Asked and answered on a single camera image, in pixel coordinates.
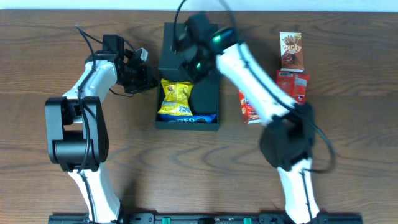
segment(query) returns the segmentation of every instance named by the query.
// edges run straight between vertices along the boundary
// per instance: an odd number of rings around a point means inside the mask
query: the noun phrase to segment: black base
[[[260,215],[153,215],[138,213],[127,215],[127,222],[120,224],[290,224],[286,214],[263,213]],[[88,223],[88,215],[52,215],[49,224]],[[311,224],[362,224],[360,215],[319,214]]]

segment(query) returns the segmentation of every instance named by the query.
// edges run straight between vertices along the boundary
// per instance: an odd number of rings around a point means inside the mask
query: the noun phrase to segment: brown pocky box
[[[280,33],[281,71],[304,71],[303,39],[301,33]]]

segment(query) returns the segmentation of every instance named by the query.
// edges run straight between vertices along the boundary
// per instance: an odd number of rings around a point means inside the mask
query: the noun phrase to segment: chip bag
[[[164,101],[158,114],[169,114],[174,116],[192,116],[188,99],[193,85],[190,82],[171,82],[162,79]]]

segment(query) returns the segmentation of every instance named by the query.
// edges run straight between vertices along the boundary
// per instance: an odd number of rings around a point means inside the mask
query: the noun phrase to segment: white backdrop
[[[226,0],[239,11],[398,12],[398,0]],[[0,0],[0,9],[176,10],[181,0]],[[223,10],[218,0],[187,0],[183,10]]]

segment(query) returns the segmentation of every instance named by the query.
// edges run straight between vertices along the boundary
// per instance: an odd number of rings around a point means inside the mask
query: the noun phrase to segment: green light
[[[219,42],[220,40],[221,40],[221,36],[220,35],[217,35],[217,36],[213,37],[213,41],[214,42]]]

